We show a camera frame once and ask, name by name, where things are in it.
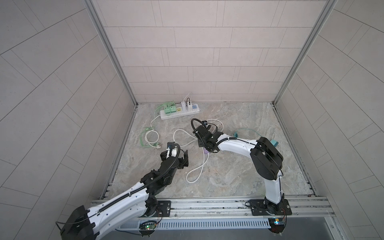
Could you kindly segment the white multicolour power strip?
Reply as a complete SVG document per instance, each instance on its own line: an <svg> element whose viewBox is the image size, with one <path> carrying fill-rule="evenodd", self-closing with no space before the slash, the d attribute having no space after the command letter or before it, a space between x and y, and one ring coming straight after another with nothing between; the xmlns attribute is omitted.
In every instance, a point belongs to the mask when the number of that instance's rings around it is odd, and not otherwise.
<svg viewBox="0 0 384 240"><path fill-rule="evenodd" d="M165 110L160 111L160 116L162 120L168 120L168 119L174 119L178 117L185 117L194 115L200 112L200 108L198 104L192 104L192 107L186 107L185 110L183 110L183 107L175 107L176 111L173 113L166 113Z"/></svg>

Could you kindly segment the green charger plug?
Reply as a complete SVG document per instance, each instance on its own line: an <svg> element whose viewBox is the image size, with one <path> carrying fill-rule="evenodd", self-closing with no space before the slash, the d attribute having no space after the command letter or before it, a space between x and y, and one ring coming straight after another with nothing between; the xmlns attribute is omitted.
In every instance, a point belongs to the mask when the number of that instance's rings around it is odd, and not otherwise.
<svg viewBox="0 0 384 240"><path fill-rule="evenodd" d="M171 113L170 107L164 107L164 112L166 115L170 114Z"/></svg>
<svg viewBox="0 0 384 240"><path fill-rule="evenodd" d="M171 113L176 113L177 112L176 106L171 106L170 111L171 111Z"/></svg>

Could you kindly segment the teal charger plug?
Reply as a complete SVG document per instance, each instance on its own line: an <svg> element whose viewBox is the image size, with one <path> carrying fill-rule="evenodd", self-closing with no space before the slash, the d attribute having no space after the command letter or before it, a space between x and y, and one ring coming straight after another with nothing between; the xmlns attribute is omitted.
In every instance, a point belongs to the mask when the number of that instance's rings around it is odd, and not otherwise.
<svg viewBox="0 0 384 240"><path fill-rule="evenodd" d="M270 142L271 142L271 144L272 144L274 147L277 147L278 144L279 144L279 142L277 142L276 140L271 140Z"/></svg>

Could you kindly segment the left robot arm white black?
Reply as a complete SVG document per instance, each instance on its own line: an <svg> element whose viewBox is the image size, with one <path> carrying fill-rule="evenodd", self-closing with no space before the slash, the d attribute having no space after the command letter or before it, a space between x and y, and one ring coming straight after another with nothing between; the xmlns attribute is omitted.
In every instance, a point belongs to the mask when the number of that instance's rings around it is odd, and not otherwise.
<svg viewBox="0 0 384 240"><path fill-rule="evenodd" d="M113 199L86 209L76 208L65 223L57 222L63 240L100 240L131 219L151 217L157 211L156 195L172 180L178 169L189 165L188 151L173 143L161 153L161 166Z"/></svg>

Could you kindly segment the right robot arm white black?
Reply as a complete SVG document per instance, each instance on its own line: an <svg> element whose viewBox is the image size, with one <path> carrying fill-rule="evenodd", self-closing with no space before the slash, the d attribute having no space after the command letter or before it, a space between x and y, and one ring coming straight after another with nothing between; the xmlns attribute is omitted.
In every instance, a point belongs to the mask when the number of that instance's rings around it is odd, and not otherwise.
<svg viewBox="0 0 384 240"><path fill-rule="evenodd" d="M244 140L219 131L211 133L207 124L193 127L193 133L199 146L210 153L228 151L250 158L257 173L264 179L266 194L262 201L262 210L270 215L292 214L281 187L284 158L267 138Z"/></svg>

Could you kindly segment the left circuit board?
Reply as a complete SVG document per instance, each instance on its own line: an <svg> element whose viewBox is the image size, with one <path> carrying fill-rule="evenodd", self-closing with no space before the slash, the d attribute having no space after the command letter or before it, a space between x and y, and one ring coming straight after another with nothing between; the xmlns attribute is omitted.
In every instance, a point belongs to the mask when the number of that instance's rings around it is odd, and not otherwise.
<svg viewBox="0 0 384 240"><path fill-rule="evenodd" d="M141 231L154 231L157 227L158 222L146 221L140 224L139 229Z"/></svg>

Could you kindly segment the circuit board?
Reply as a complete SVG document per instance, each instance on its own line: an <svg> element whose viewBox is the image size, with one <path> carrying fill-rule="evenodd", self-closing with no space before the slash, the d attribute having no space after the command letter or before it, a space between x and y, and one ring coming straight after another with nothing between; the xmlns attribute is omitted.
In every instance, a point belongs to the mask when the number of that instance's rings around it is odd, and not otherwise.
<svg viewBox="0 0 384 240"><path fill-rule="evenodd" d="M139 229L141 231L154 231L157 227L158 222L146 221L140 224Z"/></svg>
<svg viewBox="0 0 384 240"><path fill-rule="evenodd" d="M283 218L270 218L268 219L270 224L270 232L274 234L281 234L286 227L286 220Z"/></svg>

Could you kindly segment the right circuit board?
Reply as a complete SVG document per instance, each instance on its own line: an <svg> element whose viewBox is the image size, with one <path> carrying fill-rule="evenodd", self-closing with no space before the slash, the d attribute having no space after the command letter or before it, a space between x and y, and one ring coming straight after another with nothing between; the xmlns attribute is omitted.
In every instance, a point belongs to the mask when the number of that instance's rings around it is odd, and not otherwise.
<svg viewBox="0 0 384 240"><path fill-rule="evenodd" d="M286 220L283 218L270 218L268 219L270 224L270 232L274 234L281 234L286 227Z"/></svg>

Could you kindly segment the aluminium mounting rail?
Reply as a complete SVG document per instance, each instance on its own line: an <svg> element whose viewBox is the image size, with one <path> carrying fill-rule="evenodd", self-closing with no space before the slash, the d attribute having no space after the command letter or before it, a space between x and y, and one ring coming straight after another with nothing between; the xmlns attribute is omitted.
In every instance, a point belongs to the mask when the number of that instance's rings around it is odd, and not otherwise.
<svg viewBox="0 0 384 240"><path fill-rule="evenodd" d="M158 222L154 231L160 230L222 230L222 229L270 229L268 219L325 218L327 223L334 211L325 197L286 197L291 215L270 215L262 210L260 197L254 198L197 198L159 199L157 211L151 217L131 219L114 231L141 231L146 221Z"/></svg>

